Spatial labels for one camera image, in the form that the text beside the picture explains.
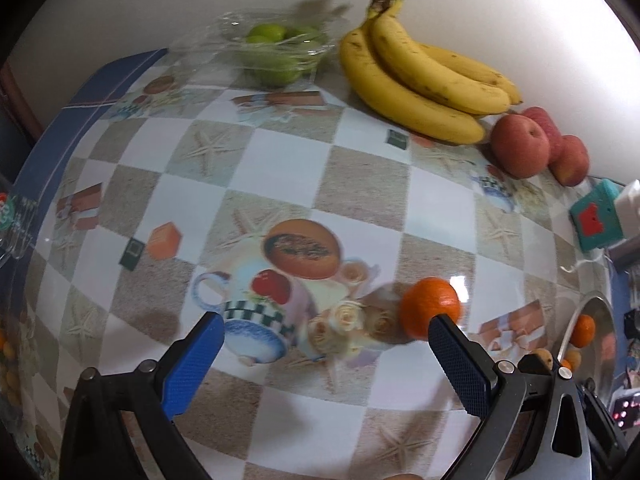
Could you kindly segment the large orange tangerine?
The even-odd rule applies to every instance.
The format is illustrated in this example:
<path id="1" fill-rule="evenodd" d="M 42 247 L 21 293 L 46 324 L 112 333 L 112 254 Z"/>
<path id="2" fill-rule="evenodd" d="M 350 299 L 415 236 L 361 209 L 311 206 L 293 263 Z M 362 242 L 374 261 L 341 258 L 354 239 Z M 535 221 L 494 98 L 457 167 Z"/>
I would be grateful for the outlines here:
<path id="1" fill-rule="evenodd" d="M 427 340 L 428 326 L 439 314 L 459 321 L 462 303 L 454 288 L 443 278 L 424 278 L 412 285 L 401 297 L 399 323 L 411 339 Z"/>

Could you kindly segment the device with red lights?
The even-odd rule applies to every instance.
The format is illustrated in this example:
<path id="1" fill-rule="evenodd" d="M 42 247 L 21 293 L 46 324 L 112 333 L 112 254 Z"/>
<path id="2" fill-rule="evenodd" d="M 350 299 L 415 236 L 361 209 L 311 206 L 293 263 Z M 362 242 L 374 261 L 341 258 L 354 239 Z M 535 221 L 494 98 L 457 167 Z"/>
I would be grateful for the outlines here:
<path id="1" fill-rule="evenodd" d="M 638 389 L 616 391 L 610 407 L 612 419 L 620 430 L 639 425 L 640 392 Z"/>

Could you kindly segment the brown longan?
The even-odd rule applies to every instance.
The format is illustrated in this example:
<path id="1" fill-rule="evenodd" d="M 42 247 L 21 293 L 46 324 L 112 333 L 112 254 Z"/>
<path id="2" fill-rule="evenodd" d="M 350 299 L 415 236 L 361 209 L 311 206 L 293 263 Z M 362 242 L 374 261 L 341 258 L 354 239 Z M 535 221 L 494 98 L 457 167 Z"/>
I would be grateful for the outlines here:
<path id="1" fill-rule="evenodd" d="M 549 350 L 546 348 L 538 348 L 532 352 L 532 355 L 540 359 L 540 362 L 544 364 L 547 370 L 553 370 L 554 359 Z"/>
<path id="2" fill-rule="evenodd" d="M 569 348 L 566 350 L 563 363 L 572 371 L 577 372 L 582 365 L 582 352 L 579 349 Z"/>

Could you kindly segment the brown longan lower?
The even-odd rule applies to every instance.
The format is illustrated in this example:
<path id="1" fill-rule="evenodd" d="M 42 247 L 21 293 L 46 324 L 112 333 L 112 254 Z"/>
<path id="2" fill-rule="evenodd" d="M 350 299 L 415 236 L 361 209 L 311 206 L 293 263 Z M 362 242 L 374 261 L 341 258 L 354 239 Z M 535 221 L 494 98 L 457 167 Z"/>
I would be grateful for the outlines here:
<path id="1" fill-rule="evenodd" d="M 579 349 L 569 348 L 566 350 L 563 363 L 572 371 L 577 372 L 582 365 L 582 352 Z"/>

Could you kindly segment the steel round plate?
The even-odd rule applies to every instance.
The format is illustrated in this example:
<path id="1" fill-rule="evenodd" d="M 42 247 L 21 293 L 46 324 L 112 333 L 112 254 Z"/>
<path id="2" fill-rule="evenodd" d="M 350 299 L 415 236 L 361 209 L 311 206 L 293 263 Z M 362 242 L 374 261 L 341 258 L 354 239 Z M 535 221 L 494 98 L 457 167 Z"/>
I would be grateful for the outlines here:
<path id="1" fill-rule="evenodd" d="M 567 349 L 578 349 L 570 344 L 570 335 L 580 314 L 591 315 L 596 321 L 597 330 L 592 343 L 579 349 L 582 352 L 582 365 L 577 372 L 573 372 L 573 376 L 576 382 L 588 382 L 591 379 L 594 383 L 594 394 L 604 404 L 608 404 L 612 394 L 617 341 L 612 308 L 603 294 L 590 292 L 582 298 L 578 309 L 568 322 L 562 339 L 555 345 L 552 353 L 562 362 Z"/>

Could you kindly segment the clear box of kumquats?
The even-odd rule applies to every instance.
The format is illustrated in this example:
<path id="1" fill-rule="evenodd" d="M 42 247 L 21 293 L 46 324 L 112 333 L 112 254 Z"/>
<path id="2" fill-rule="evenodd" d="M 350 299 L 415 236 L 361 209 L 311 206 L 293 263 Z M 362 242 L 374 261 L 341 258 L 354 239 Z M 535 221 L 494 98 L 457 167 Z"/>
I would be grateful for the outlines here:
<path id="1" fill-rule="evenodd" d="M 1 427 L 20 457 L 32 450 L 32 376 L 38 368 L 35 354 L 34 312 L 29 304 L 1 315 Z"/>

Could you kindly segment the steel kettle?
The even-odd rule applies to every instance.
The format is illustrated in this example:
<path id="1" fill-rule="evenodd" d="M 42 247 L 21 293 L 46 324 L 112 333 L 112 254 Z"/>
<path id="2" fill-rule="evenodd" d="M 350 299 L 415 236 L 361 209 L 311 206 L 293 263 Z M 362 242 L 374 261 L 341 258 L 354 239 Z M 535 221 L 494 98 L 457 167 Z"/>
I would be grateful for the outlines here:
<path id="1" fill-rule="evenodd" d="M 637 235 L 628 240 L 608 248 L 608 258 L 617 272 L 623 272 L 635 266 L 640 260 L 640 236 Z"/>

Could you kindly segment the teal toy box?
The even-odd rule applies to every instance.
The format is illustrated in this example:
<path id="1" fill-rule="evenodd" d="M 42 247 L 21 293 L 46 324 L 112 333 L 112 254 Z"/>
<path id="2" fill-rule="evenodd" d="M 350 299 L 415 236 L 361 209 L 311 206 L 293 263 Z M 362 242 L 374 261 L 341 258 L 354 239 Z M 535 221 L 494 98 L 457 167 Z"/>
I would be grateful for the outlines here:
<path id="1" fill-rule="evenodd" d="M 615 200 L 620 187 L 608 179 L 601 180 L 589 193 L 570 207 L 570 220 L 583 252 L 607 248 L 623 239 Z"/>

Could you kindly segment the white plug adapter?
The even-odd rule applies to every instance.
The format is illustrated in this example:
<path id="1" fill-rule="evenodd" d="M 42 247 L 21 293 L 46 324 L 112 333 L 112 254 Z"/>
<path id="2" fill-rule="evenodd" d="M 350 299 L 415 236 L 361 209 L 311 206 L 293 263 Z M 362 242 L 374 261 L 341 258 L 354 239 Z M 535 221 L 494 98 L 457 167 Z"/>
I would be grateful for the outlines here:
<path id="1" fill-rule="evenodd" d="M 628 183 L 614 200 L 614 207 L 623 239 L 634 238 L 640 232 L 640 181 Z"/>

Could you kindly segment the right red apple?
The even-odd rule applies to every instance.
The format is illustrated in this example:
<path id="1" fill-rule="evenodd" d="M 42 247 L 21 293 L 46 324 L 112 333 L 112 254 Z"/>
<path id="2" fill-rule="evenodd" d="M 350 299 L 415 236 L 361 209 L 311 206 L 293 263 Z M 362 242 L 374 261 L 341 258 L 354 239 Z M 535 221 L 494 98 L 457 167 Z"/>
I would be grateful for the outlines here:
<path id="1" fill-rule="evenodd" d="M 562 150 L 549 165 L 555 180 L 563 186 L 576 186 L 587 177 L 590 159 L 585 144 L 577 136 L 562 136 Z"/>

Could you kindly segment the red apple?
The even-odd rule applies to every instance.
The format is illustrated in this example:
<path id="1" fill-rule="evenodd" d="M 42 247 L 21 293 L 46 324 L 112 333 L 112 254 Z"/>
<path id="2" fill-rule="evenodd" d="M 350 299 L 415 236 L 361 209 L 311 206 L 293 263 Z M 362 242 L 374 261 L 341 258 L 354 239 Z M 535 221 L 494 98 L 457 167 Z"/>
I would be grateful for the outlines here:
<path id="1" fill-rule="evenodd" d="M 535 177 L 548 166 L 547 135 L 533 119 L 523 115 L 502 116 L 491 130 L 489 143 L 495 159 L 514 178 Z"/>
<path id="2" fill-rule="evenodd" d="M 587 177 L 590 159 L 585 144 L 577 136 L 562 136 L 562 150 L 549 165 L 555 180 L 563 186 L 576 186 Z"/>
<path id="3" fill-rule="evenodd" d="M 544 130 L 550 146 L 549 162 L 552 164 L 552 162 L 555 162 L 561 156 L 563 149 L 563 138 L 559 128 L 555 125 L 548 112 L 542 107 L 532 106 L 526 108 L 526 110 L 522 111 L 522 115 L 536 122 L 536 124 Z"/>

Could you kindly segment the front red apple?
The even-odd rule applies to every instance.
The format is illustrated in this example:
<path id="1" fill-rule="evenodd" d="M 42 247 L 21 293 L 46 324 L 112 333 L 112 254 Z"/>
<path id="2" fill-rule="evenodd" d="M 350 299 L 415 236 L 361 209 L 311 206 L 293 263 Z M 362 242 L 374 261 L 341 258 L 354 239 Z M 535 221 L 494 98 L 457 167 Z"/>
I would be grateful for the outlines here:
<path id="1" fill-rule="evenodd" d="M 495 159 L 514 178 L 535 177 L 548 166 L 547 135 L 533 119 L 523 115 L 502 116 L 491 130 L 489 143 Z"/>

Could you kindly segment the middle red apple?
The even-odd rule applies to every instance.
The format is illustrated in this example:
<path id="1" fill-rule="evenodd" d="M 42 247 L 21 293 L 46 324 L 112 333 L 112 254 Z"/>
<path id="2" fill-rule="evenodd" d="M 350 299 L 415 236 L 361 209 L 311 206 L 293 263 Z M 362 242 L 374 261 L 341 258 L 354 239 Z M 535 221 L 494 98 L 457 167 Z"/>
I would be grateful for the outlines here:
<path id="1" fill-rule="evenodd" d="M 563 138 L 559 128 L 555 125 L 548 112 L 542 107 L 532 106 L 526 108 L 526 110 L 522 111 L 522 115 L 536 122 L 536 124 L 544 130 L 550 146 L 549 162 L 552 164 L 552 162 L 555 162 L 561 156 L 563 149 Z"/>

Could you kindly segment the yellow banana bunch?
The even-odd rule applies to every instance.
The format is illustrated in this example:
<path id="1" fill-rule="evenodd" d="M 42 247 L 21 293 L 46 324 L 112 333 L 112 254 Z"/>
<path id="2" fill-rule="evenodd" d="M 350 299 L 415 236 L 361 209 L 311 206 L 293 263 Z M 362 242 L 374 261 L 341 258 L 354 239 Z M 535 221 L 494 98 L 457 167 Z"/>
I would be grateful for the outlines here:
<path id="1" fill-rule="evenodd" d="M 480 118 L 523 102 L 498 70 L 414 40 L 399 21 L 404 0 L 371 0 L 367 16 L 338 47 L 352 91 L 379 115 L 450 144 L 484 139 Z"/>

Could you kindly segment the clear box of limes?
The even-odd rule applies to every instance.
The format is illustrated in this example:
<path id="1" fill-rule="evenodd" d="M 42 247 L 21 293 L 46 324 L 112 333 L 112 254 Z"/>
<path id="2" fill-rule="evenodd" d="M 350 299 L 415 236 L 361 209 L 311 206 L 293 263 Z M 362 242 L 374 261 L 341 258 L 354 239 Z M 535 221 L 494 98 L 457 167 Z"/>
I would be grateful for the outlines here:
<path id="1" fill-rule="evenodd" d="M 344 18 L 239 10 L 173 41 L 175 66 L 194 84 L 298 90 L 314 83 L 348 29 Z"/>

